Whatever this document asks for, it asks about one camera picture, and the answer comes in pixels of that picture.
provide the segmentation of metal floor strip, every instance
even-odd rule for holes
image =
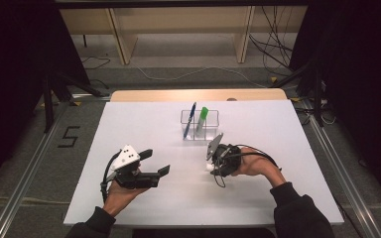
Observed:
[[[313,109],[309,102],[304,101],[303,103],[306,108]],[[329,159],[329,162],[336,174],[339,183],[342,186],[342,189],[345,192],[345,195],[351,203],[351,206],[357,215],[357,218],[360,221],[366,236],[369,238],[381,237],[381,229],[379,228],[379,225],[377,224],[363,197],[351,179],[351,176],[342,163],[341,158],[333,147],[333,144],[327,136],[324,128],[319,126],[315,117],[311,117],[310,120],[315,134],[317,135],[317,138],[322,145],[327,158]]]
[[[1,211],[0,214],[0,238],[5,237],[17,211],[20,207],[22,199],[24,195],[27,193],[27,190],[30,187],[30,184],[33,181],[33,178],[36,174],[38,167],[40,166],[43,157],[46,154],[46,151],[49,147],[50,141],[52,140],[56,130],[58,129],[59,123],[61,121],[62,116],[66,112],[68,107],[68,102],[61,103],[58,107],[58,111],[56,114],[56,120],[54,125],[51,127],[49,132],[45,134],[36,149],[33,158],[30,160],[26,170],[23,173],[17,187],[15,188],[13,194],[11,195],[8,203]]]

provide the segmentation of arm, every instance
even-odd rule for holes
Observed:
[[[94,213],[86,222],[75,224],[65,238],[105,238],[109,236],[114,218],[137,195],[147,188],[127,189],[113,182],[103,208],[95,207]]]
[[[254,152],[249,148],[242,148],[241,151]],[[274,219],[278,237],[334,237],[329,222],[316,208],[314,201],[307,195],[299,196],[281,171],[267,159],[261,156],[244,156],[241,166],[232,175],[263,175],[270,182],[271,193],[277,202]]]

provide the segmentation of wooden desk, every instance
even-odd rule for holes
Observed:
[[[273,99],[264,100],[268,94]],[[112,155],[129,144],[137,151],[154,150],[153,157],[141,164],[143,172],[166,165],[171,169],[157,188],[129,204],[115,224],[132,228],[273,225],[276,204],[266,179],[227,177],[226,188],[219,187],[205,170],[207,141],[183,140],[181,111],[197,101],[198,108],[218,110],[218,132],[224,133],[224,144],[247,144],[267,152],[300,194],[309,194],[331,224],[341,224],[293,105],[283,95],[280,89],[117,91],[105,106],[63,223],[84,221],[93,206],[102,205],[98,188],[104,169]],[[229,97],[239,101],[224,101]]]

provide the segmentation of wire mesh pen holder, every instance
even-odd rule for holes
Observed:
[[[190,128],[188,130],[187,135],[184,137],[185,130],[188,126],[188,122],[190,119],[191,111],[183,110],[181,116],[181,124],[182,124],[182,137],[186,141],[208,141],[213,140],[217,135],[217,129],[219,126],[219,113],[217,110],[209,110],[206,115],[206,119],[203,122],[200,128],[197,127],[197,123],[200,117],[200,110],[196,110],[193,114],[193,117],[190,121]]]

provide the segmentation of person's right hand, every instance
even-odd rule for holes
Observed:
[[[253,153],[256,152],[250,148],[242,148],[241,153]],[[286,179],[281,174],[281,171],[274,166],[268,159],[258,155],[248,155],[242,157],[240,167],[235,171],[232,176],[246,175],[246,176],[265,176],[271,183],[272,187],[286,182]]]

